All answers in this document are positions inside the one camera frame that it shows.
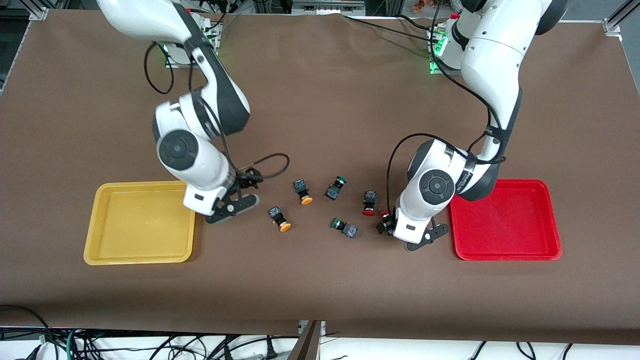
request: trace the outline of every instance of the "white robot link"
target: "white robot link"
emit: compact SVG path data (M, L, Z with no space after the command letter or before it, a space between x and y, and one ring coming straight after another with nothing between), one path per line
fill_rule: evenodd
M209 142L242 130L249 103L189 12L171 0L98 0L98 5L125 35L184 47L207 78L204 87L160 104L152 126L158 158L187 183L183 204L207 215L209 223L256 206L260 200L255 194L231 197L241 188L257 188L262 181L259 172L240 171Z
M413 155L393 229L410 251L448 231L429 223L454 195L473 201L492 192L522 99L520 64L533 36L555 26L567 0L462 3L460 17L445 23L444 50L433 56L442 70L461 72L468 88L488 105L491 119L478 155L440 140L423 143Z

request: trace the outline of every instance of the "gray floor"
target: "gray floor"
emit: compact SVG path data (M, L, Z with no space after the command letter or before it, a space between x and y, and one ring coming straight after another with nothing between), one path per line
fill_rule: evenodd
M602 20L623 4L624 0L569 0L564 20ZM620 25L622 46L625 48L631 73L640 85L640 9L629 15Z

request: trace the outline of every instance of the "yellow tray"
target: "yellow tray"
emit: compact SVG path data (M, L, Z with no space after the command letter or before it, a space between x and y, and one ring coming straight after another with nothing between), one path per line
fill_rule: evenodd
M95 192L84 261L89 265L181 263L193 248L195 213L182 181L108 183Z

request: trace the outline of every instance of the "plastic tray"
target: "plastic tray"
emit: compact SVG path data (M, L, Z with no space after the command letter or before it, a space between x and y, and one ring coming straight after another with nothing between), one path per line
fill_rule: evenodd
M557 260L562 255L545 183L499 179L488 197L455 196L451 229L463 260Z
M195 213L182 181L108 183L95 193L84 246L89 265L181 263L191 255Z

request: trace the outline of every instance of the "white robotic arm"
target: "white robotic arm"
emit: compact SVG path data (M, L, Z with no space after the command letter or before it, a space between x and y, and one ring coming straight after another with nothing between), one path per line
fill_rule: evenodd
M552 3L553 11L548 12ZM430 239L431 218L454 195L473 201L491 193L520 108L522 59L533 36L553 27L566 8L566 0L475 0L463 4L467 9L461 17L447 25L448 43L438 62L461 70L468 88L492 109L490 125L477 156L440 140L422 144L415 153L407 173L409 183L396 204L393 232L408 243Z
M239 193L240 188L256 187L259 173L239 183L237 169L209 142L242 130L249 119L249 103L191 15L170 0L98 0L98 5L123 34L183 46L207 78L203 88L180 96L176 102L160 104L152 127L160 161L187 183L184 205L208 215L208 222L219 222L256 206L256 195L237 200L229 195Z

